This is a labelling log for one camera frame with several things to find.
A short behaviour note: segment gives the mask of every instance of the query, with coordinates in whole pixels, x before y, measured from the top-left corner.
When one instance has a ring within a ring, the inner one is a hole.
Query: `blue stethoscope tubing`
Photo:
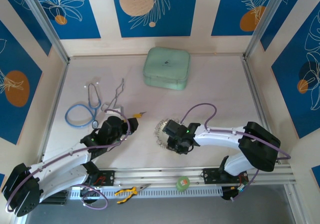
[[[93,107],[93,106],[91,105],[91,102],[90,102],[90,91],[89,91],[90,85],[93,85],[93,86],[94,86],[96,95],[97,95],[97,97],[98,97],[98,105],[97,105],[96,107]],[[89,105],[89,107],[87,107],[86,105],[80,103],[80,104],[75,104],[75,105],[71,106],[71,107],[66,111],[66,113],[65,113],[65,115],[64,115],[64,119],[65,119],[66,123],[68,123],[71,127],[74,127],[74,128],[84,128],[84,127],[88,126],[90,123],[96,121],[96,116],[97,116],[98,109],[101,107],[101,100],[100,100],[100,98],[99,98],[99,95],[98,95],[98,92],[97,92],[97,88],[96,88],[95,85],[92,84],[92,83],[88,85],[88,105]],[[76,107],[83,107],[83,108],[85,108],[85,109],[91,114],[91,116],[92,116],[92,118],[90,119],[90,121],[88,121],[87,123],[82,124],[82,125],[72,124],[72,123],[68,120],[68,114],[69,114],[69,112],[70,112],[71,110],[73,110],[73,109],[76,108]]]

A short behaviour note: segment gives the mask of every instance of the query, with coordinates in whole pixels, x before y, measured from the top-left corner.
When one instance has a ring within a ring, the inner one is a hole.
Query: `plastic box lid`
[[[187,51],[155,47],[149,50],[143,74],[174,81],[185,81],[189,75],[190,55]]]

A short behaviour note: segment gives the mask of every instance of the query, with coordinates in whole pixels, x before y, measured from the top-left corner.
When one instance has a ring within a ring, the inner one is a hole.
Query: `stethoscope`
[[[96,93],[96,96],[98,98],[98,104],[97,106],[92,106],[91,105],[91,101],[90,101],[90,86],[93,86],[94,87],[94,90],[95,90],[95,93]],[[87,123],[85,124],[82,124],[82,125],[75,125],[75,124],[72,124],[69,120],[68,120],[68,114],[71,110],[73,110],[74,108],[76,107],[83,107],[85,108],[86,110],[89,111],[89,113],[91,114],[92,118],[90,119],[90,121],[88,121]],[[71,106],[67,112],[65,113],[65,116],[64,116],[64,119],[66,121],[66,123],[68,123],[70,126],[74,127],[74,128],[83,128],[83,127],[86,127],[88,126],[90,123],[92,123],[92,128],[96,129],[98,128],[99,126],[99,123],[98,121],[96,120],[96,117],[97,117],[97,112],[98,112],[98,109],[101,107],[101,100],[100,100],[100,97],[98,95],[98,91],[97,91],[97,88],[96,86],[93,84],[93,83],[90,83],[88,85],[88,106],[84,105],[84,104],[76,104],[76,105],[73,105]]]

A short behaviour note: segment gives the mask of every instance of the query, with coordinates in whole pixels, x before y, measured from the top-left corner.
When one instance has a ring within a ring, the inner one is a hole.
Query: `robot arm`
[[[280,147],[280,141],[255,122],[248,122],[245,127],[213,128],[200,123],[190,123],[188,127],[169,120],[163,129],[169,135],[167,149],[178,154],[187,154],[196,146],[213,145],[239,150],[234,156],[224,158],[220,172],[231,176],[257,168],[265,172],[273,171],[278,152],[263,143],[248,138],[243,134],[253,134],[275,147]]]
[[[128,121],[132,134],[138,128],[138,122],[136,118],[130,118]],[[47,197],[61,190],[83,183],[92,184],[99,176],[99,170],[92,161],[107,152],[109,146],[119,141],[127,130],[126,122],[116,116],[110,116],[100,129],[94,129],[75,146],[56,157],[30,167],[24,163],[16,166],[2,189],[7,201],[26,177],[38,169],[40,171],[31,176],[14,194],[10,207],[15,215],[21,217],[28,214]],[[94,146],[105,148],[88,150]]]

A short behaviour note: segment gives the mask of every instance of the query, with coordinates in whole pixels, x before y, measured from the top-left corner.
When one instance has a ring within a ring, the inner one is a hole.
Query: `yellow-handled pliers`
[[[138,192],[142,191],[143,189],[147,188],[148,186],[150,186],[151,184],[145,184],[142,185],[140,187],[133,187],[131,189],[122,189],[117,191],[114,195],[118,196],[120,193],[125,193],[125,192],[132,192],[126,199],[122,200],[122,201],[118,201],[117,204],[123,204],[126,201],[128,201],[130,198],[132,198],[133,196],[138,195]]]

